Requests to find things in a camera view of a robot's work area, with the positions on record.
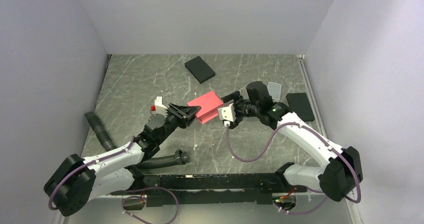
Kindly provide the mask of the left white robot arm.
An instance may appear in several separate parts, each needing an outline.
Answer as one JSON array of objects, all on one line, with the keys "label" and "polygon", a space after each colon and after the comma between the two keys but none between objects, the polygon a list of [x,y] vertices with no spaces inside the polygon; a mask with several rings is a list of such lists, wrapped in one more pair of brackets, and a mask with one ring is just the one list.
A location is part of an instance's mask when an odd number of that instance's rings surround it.
[{"label": "left white robot arm", "polygon": [[114,145],[95,112],[85,113],[106,152],[85,158],[77,154],[66,157],[44,185],[48,208],[68,217],[99,196],[120,190],[139,193],[144,181],[137,165],[151,159],[177,128],[189,127],[200,109],[170,104],[164,114],[151,114],[143,131],[121,147]]}]

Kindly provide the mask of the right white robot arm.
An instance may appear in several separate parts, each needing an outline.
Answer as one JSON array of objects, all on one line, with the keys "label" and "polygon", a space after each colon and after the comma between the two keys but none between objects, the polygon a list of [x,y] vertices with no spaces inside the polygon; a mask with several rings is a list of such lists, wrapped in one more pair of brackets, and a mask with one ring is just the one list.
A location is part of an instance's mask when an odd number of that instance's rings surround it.
[{"label": "right white robot arm", "polygon": [[232,149],[233,157],[245,163],[254,162],[262,157],[270,146],[274,136],[280,133],[303,148],[318,163],[318,167],[301,166],[287,163],[279,170],[275,179],[276,187],[287,192],[293,186],[304,186],[315,192],[325,194],[329,199],[339,202],[347,199],[358,204],[362,200],[360,183],[363,180],[360,154],[352,146],[344,148],[318,133],[289,106],[275,102],[270,96],[267,86],[255,81],[246,87],[248,98],[239,91],[221,98],[223,107],[218,109],[226,132],[234,129],[244,117],[256,117],[273,132],[263,150],[252,159],[237,156]]}]

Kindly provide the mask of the red paper box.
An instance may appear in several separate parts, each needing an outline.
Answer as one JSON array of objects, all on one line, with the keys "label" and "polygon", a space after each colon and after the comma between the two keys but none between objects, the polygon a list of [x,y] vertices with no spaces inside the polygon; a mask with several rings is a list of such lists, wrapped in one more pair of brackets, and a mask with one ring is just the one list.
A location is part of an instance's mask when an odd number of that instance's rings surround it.
[{"label": "red paper box", "polygon": [[214,91],[210,91],[198,98],[189,101],[188,106],[199,106],[201,109],[196,113],[196,119],[203,125],[218,116],[218,108],[224,103]]}]

